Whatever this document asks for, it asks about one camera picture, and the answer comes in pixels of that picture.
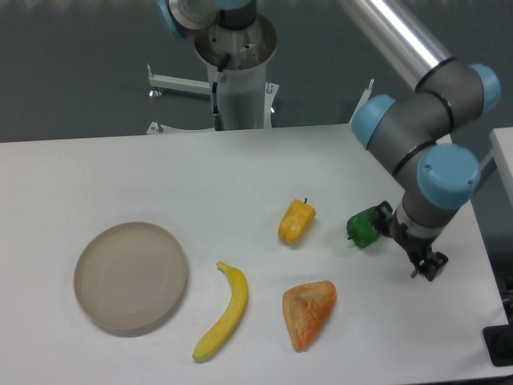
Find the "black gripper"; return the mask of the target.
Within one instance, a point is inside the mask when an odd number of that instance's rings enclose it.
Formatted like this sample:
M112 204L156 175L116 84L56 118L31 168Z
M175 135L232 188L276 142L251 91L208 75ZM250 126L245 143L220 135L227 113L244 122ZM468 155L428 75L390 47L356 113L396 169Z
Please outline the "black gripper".
M440 227L420 225L403 211L394 213L388 201L374 207L370 224L378 236L394 239L406 251L414 265L411 278L422 275L427 281L433 281L445 268L448 257L431 247L441 233Z

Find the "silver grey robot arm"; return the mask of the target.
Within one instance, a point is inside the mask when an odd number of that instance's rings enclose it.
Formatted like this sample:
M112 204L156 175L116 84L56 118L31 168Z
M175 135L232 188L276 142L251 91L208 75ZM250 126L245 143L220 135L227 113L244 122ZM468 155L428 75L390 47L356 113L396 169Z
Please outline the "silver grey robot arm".
M349 124L361 143L402 186L400 204L383 202L351 217L347 233L365 248L393 238L414 273L435 279L447 256L432 249L472 197L481 168L474 154L440 139L488 113L499 102L498 76L487 66L461 64L400 2L344 1L343 10L414 90L398 102L363 95ZM193 37L208 81L149 76L156 90L203 93L217 131L268 128L272 91L265 70L277 47L273 24L254 1L159 1L175 39Z

